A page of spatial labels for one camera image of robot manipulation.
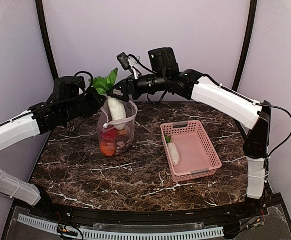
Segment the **clear zip top bag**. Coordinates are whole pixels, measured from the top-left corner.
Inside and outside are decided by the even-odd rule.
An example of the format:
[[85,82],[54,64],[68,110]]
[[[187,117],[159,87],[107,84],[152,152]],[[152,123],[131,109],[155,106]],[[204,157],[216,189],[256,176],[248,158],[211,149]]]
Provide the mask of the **clear zip top bag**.
[[104,142],[101,137],[101,131],[105,129],[117,129],[117,135],[130,135],[134,139],[135,135],[135,118],[138,112],[136,105],[132,102],[122,101],[125,107],[126,118],[123,120],[111,121],[110,112],[107,105],[107,100],[101,107],[101,115],[97,122],[97,134],[99,139],[99,146],[101,142]]

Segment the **red apple toy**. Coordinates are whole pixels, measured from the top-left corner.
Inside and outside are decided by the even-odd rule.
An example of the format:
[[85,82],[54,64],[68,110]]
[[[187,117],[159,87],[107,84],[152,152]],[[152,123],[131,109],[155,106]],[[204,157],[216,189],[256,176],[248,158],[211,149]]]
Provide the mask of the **red apple toy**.
[[105,129],[101,131],[101,137],[103,141],[106,142],[113,142],[116,139],[117,136],[117,129],[112,128],[112,129]]

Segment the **pink plastic basket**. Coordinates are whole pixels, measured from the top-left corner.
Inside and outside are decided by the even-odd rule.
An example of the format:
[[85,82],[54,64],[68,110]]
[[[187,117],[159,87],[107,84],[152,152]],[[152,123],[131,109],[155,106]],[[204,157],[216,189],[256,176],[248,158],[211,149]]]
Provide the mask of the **pink plastic basket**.
[[[160,125],[162,142],[175,183],[215,174],[222,163],[202,123],[198,120],[163,123]],[[173,166],[168,143],[176,144],[180,164]]]

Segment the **green leaf toy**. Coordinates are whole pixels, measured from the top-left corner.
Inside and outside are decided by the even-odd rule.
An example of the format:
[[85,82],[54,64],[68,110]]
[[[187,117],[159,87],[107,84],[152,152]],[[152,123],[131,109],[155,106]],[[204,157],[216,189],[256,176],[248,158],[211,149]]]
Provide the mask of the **green leaf toy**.
[[97,76],[89,79],[89,83],[93,86],[93,88],[100,95],[106,95],[107,91],[110,90],[116,82],[118,75],[118,68],[114,68],[111,72],[105,76]]

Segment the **orange tangerine toy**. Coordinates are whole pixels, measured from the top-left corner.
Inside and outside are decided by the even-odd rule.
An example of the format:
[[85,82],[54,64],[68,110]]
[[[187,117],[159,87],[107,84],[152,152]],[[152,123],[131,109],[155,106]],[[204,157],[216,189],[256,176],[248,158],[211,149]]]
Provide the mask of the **orange tangerine toy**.
[[116,153],[116,146],[112,142],[101,142],[100,143],[101,154],[106,157],[114,156]]

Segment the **white bun toy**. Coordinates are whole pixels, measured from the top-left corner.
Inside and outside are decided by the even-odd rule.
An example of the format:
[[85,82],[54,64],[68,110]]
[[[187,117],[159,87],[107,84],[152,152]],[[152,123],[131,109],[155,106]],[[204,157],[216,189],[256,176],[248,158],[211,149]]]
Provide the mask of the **white bun toy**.
[[126,118],[124,104],[121,100],[108,97],[107,105],[111,116],[111,121],[119,121]]
[[176,144],[170,142],[167,144],[167,147],[169,150],[172,165],[174,167],[178,166],[180,164],[180,154],[179,154]]

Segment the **dark red onion toy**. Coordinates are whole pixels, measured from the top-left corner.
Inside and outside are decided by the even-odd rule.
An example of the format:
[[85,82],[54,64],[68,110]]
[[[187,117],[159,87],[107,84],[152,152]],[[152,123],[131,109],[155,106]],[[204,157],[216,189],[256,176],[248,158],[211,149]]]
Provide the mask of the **dark red onion toy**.
[[132,144],[133,137],[128,134],[119,134],[116,136],[115,145],[116,145],[116,154],[120,154],[126,151],[129,146]]

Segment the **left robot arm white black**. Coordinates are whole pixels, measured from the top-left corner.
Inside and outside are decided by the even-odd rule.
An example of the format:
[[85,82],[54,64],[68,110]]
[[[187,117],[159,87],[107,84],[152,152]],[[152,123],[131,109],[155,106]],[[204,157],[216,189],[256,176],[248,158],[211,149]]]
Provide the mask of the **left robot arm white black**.
[[[92,84],[78,72],[54,80],[53,92],[46,102],[29,107],[26,111],[0,124],[0,152],[28,138],[44,135],[56,127],[66,126],[76,118],[89,118],[105,103]],[[0,169],[0,193],[35,207],[45,218],[56,213],[48,194]]]

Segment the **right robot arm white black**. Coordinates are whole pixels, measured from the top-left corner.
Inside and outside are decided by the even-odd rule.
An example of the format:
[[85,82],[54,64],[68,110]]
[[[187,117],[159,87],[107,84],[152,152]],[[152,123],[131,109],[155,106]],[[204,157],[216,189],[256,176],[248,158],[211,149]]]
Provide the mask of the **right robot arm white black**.
[[248,130],[243,144],[243,152],[248,161],[248,185],[246,195],[249,198],[241,205],[240,212],[251,217],[260,208],[268,173],[271,110],[269,102],[258,102],[245,97],[220,83],[210,75],[193,69],[179,70],[174,51],[171,47],[161,47],[148,51],[151,64],[149,74],[127,77],[109,90],[107,96],[127,102],[137,100],[143,94],[168,92],[186,100],[208,105],[234,120]]

